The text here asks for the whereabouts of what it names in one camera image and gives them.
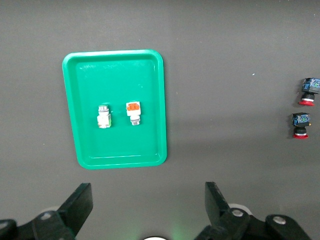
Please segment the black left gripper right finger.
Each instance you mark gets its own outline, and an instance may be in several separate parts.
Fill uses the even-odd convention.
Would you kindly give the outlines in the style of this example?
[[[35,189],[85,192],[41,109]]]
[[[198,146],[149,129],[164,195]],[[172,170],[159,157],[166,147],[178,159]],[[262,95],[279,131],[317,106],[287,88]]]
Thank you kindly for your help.
[[[205,183],[205,210],[210,225],[197,240],[240,240],[250,222],[250,215],[240,208],[231,208],[215,182]]]

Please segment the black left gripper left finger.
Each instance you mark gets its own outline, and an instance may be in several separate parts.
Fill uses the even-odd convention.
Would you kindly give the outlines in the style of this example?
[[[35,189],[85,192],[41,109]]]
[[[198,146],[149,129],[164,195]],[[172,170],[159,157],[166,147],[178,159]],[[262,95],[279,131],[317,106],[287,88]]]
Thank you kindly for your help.
[[[57,209],[32,221],[36,240],[74,240],[93,209],[92,185],[82,183]]]

